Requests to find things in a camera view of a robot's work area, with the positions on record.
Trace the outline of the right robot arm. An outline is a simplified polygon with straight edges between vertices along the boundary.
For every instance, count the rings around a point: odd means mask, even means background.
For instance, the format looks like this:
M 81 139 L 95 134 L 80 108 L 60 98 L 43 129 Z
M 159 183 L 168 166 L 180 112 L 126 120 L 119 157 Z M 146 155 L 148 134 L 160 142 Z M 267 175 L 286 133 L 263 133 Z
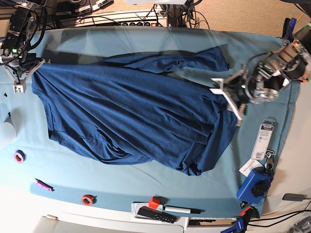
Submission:
M 13 92 L 25 93 L 26 81 L 51 61 L 30 53 L 43 40 L 48 13 L 45 0 L 23 0 L 10 17 L 9 30 L 0 42 L 0 65 L 13 81 Z

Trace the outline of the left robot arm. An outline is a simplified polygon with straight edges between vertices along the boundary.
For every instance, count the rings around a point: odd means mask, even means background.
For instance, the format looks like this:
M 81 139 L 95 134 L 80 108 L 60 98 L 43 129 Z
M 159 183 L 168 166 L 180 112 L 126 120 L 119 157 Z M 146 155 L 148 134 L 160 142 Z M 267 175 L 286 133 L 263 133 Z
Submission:
M 251 61 L 259 56 L 262 59 L 249 69 Z M 283 40 L 278 50 L 254 55 L 228 78 L 213 78 L 211 92 L 226 99 L 240 126 L 248 103 L 274 101 L 291 82 L 307 82 L 310 77 L 311 25 L 307 24 L 290 39 Z

